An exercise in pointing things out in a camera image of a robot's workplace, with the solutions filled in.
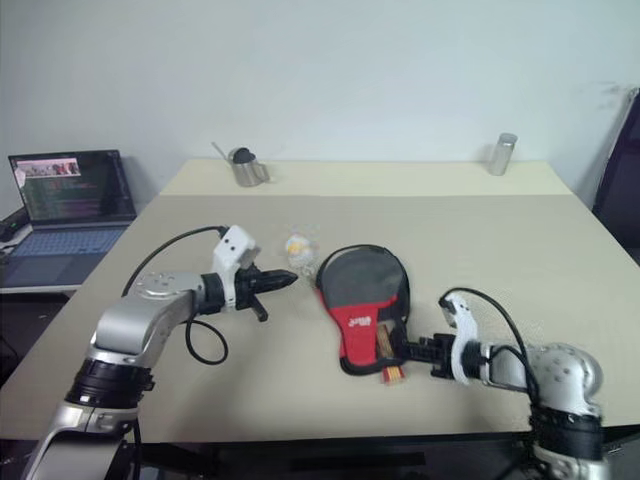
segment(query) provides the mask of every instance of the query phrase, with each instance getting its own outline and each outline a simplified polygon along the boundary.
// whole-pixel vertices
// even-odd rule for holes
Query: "white wall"
[[[10,153],[119,148],[147,201],[212,139],[475,160],[505,130],[589,202],[640,82],[638,0],[1,1],[2,214]]]

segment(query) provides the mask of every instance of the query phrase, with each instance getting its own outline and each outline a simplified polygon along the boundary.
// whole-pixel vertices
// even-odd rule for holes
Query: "laptop keyboard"
[[[34,232],[16,247],[13,257],[106,253],[124,232],[121,228],[65,232]]]

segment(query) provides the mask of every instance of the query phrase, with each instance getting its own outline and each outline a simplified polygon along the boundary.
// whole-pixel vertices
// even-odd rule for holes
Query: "paddle logo text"
[[[368,327],[371,325],[371,317],[355,317],[349,320],[348,325],[350,327],[355,327],[359,325],[361,327]]]

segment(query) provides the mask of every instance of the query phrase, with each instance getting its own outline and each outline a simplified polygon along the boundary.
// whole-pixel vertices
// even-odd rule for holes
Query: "laptop screen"
[[[34,225],[135,218],[117,150],[12,155],[9,162]]]

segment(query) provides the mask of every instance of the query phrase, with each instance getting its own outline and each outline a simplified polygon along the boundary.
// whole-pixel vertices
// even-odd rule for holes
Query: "laptop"
[[[0,287],[77,288],[136,218],[120,152],[12,155],[9,162],[33,232],[5,260]]]

